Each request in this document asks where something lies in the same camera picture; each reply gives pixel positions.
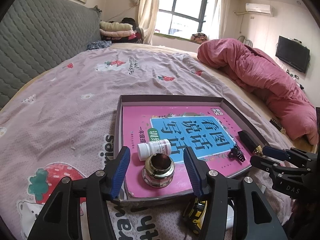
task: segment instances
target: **strawberry print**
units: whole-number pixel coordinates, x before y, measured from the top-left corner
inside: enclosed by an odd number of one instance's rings
[[[198,70],[198,71],[195,72],[195,74],[196,74],[197,76],[201,76],[202,72],[203,72],[202,70]]]
[[[117,65],[117,67],[119,67],[119,66],[121,66],[123,64],[125,64],[125,62],[120,61],[120,60],[116,60],[116,61],[112,61],[111,62],[111,65]]]
[[[28,193],[35,196],[36,203],[44,205],[60,180],[66,176],[72,180],[84,178],[84,175],[68,164],[49,164],[38,169],[34,177],[30,177]],[[80,198],[80,203],[84,201],[85,198]]]
[[[63,68],[65,68],[65,67],[67,67],[67,68],[73,68],[73,64],[72,64],[72,63],[70,63],[70,64],[68,64],[68,65],[64,66]]]
[[[164,81],[173,81],[175,77],[158,76],[158,79],[164,80]]]

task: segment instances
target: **bedsheet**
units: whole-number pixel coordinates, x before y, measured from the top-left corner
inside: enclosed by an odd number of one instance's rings
[[[173,53],[183,53],[190,55],[194,60],[198,61],[201,65],[206,66],[201,63],[197,58],[197,53],[191,51],[184,51],[174,48],[168,48],[165,46],[151,46],[147,44],[113,44],[111,49],[145,49],[152,52],[162,52],[165,54],[173,54]],[[221,82],[223,82],[226,86],[231,88],[242,100],[244,100],[247,104],[249,104],[255,111],[257,111],[262,117],[267,120],[271,118],[275,118],[275,115],[267,108],[266,104],[259,99],[257,96],[249,93],[239,87],[232,79],[228,77],[224,72],[213,69],[206,68],[206,71],[210,73],[212,76],[218,78]],[[287,135],[280,133],[280,136],[283,138],[289,139]],[[311,145],[305,138],[297,138],[295,140],[290,140],[293,146],[297,149],[301,149],[308,152],[316,152],[317,147]]]
[[[0,115],[0,215],[14,236],[18,240],[27,238],[62,177],[79,179],[104,167],[108,161],[104,147],[112,143],[121,94],[224,97],[271,146],[292,146],[212,73],[184,52],[111,46],[82,52],[27,84]],[[252,169],[250,176],[267,187],[269,202],[280,221],[286,221],[291,213],[290,198],[271,189],[267,173]],[[108,203],[108,209],[120,240],[195,239],[180,222],[185,205],[137,209],[115,201]],[[89,239],[85,200],[81,208],[84,239]],[[226,239],[231,239],[230,235],[228,231]]]

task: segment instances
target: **window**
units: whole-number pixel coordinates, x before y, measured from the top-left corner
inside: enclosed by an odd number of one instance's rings
[[[214,0],[160,0],[155,32],[190,39],[208,25],[211,7]]]

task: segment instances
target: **metal screw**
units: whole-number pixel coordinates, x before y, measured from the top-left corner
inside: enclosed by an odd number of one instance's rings
[[[61,182],[62,182],[63,184],[67,184],[69,181],[70,181],[70,178],[69,178],[69,177],[64,177],[64,178],[62,178],[62,180],[61,180]]]
[[[212,176],[212,177],[215,177],[218,175],[218,172],[215,171],[215,170],[209,170],[209,175]]]
[[[96,171],[96,176],[102,177],[103,175],[104,175],[104,171],[103,170]]]
[[[245,178],[244,178],[244,181],[245,181],[246,183],[252,183],[252,182],[253,182],[253,179],[251,179],[250,177],[245,177]]]

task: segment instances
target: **bottle label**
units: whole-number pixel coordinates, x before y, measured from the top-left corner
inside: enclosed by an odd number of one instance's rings
[[[158,133],[158,130],[155,128],[148,129],[148,135],[149,135],[149,141],[158,141],[160,140],[160,135]]]
[[[167,142],[164,140],[153,141],[151,142],[154,147],[153,154],[163,153],[165,155],[169,155]]]

